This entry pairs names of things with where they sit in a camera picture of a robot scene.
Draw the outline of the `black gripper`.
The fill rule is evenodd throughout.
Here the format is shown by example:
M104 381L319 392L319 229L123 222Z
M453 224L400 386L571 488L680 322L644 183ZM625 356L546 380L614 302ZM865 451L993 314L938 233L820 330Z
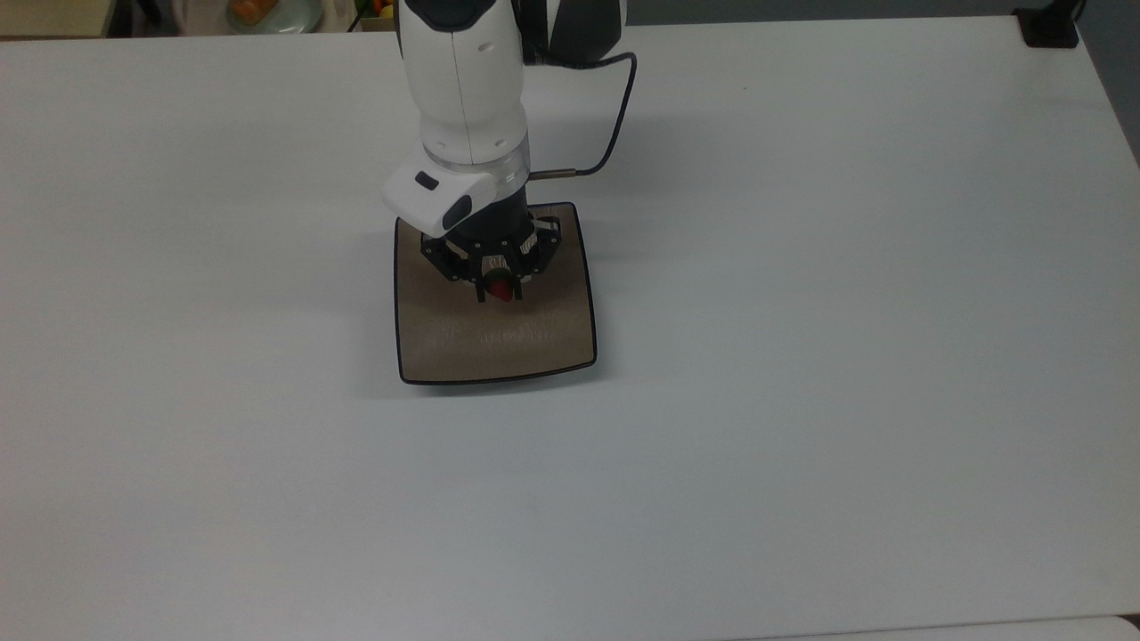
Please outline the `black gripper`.
M451 245L461 248L464 255ZM559 248L562 232L557 217L530 216L526 188L480 208L445 238L420 237L420 254L443 279L471 285L479 303L487 301L484 269L508 268L513 299L522 300L526 279L547 271Z

